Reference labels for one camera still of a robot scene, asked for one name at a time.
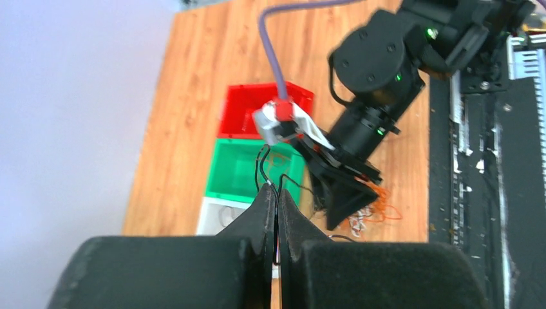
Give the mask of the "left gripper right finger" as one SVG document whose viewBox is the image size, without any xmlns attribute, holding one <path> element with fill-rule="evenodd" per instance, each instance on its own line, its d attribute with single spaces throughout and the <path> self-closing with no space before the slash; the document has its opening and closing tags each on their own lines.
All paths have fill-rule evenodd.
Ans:
<svg viewBox="0 0 546 309">
<path fill-rule="evenodd" d="M 485 308 L 469 261 L 443 243 L 334 241 L 278 197 L 282 308 Z"/>
</svg>

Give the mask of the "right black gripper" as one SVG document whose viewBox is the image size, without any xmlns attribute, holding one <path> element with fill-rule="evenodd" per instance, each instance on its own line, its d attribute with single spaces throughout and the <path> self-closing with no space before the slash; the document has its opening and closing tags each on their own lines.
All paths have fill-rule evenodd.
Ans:
<svg viewBox="0 0 546 309">
<path fill-rule="evenodd" d="M 379 198 L 372 185 L 382 182 L 381 172 L 370 162 L 331 150 L 304 133 L 294 139 L 294 149 L 313 174 L 310 183 L 315 210 L 325 213 L 327 230 L 334 230 Z"/>
</svg>

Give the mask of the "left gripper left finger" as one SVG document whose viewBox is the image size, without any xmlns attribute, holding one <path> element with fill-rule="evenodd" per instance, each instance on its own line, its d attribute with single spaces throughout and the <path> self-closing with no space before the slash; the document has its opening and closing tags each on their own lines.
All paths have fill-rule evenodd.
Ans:
<svg viewBox="0 0 546 309">
<path fill-rule="evenodd" d="M 276 197 L 263 186 L 214 236 L 101 236 L 71 257 L 49 308 L 269 308 Z"/>
</svg>

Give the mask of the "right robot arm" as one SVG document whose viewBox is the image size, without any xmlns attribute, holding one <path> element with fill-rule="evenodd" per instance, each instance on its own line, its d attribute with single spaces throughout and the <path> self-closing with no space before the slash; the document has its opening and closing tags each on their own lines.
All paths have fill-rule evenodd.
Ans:
<svg viewBox="0 0 546 309">
<path fill-rule="evenodd" d="M 503 91 L 508 85 L 507 40 L 535 6 L 530 1 L 403 1 L 396 12 L 379 9 L 329 55 L 329 79 L 353 99 L 325 133 L 294 142 L 311 174 L 316 202 L 335 229 L 378 200 L 380 172 L 368 158 L 425 83 L 421 73 L 446 80 L 461 73 L 459 92 Z"/>
</svg>

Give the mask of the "white plastic bin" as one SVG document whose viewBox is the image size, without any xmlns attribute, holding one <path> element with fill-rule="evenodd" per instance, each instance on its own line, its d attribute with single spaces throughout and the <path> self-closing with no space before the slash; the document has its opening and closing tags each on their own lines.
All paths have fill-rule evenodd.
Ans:
<svg viewBox="0 0 546 309">
<path fill-rule="evenodd" d="M 249 203 L 204 197 L 195 234 L 216 235 L 249 207 Z"/>
</svg>

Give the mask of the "green plastic bin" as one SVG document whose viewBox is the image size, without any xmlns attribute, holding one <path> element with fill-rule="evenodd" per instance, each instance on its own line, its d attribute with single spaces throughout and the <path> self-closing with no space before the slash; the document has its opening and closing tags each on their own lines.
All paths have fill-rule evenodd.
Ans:
<svg viewBox="0 0 546 309">
<path fill-rule="evenodd" d="M 205 196 L 223 200 L 252 202 L 257 195 L 255 181 L 264 184 L 260 172 L 255 171 L 258 153 L 265 145 L 262 140 L 219 138 L 216 140 L 211 168 L 205 188 Z M 283 188 L 299 202 L 305 162 L 301 155 L 288 144 L 271 147 L 263 169 L 268 178 L 278 184 L 279 177 L 287 174 L 296 181 L 286 181 Z"/>
</svg>

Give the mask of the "red plastic bin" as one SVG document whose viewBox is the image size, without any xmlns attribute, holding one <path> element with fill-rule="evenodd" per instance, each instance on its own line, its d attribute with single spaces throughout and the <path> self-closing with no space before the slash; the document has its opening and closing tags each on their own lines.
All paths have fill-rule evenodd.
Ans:
<svg viewBox="0 0 546 309">
<path fill-rule="evenodd" d="M 314 93 L 291 82 L 285 83 L 288 98 L 278 95 L 275 82 L 229 86 L 225 97 L 218 138 L 260 139 L 254 114 L 265 108 L 267 120 L 292 121 L 298 111 L 312 114 Z"/>
</svg>

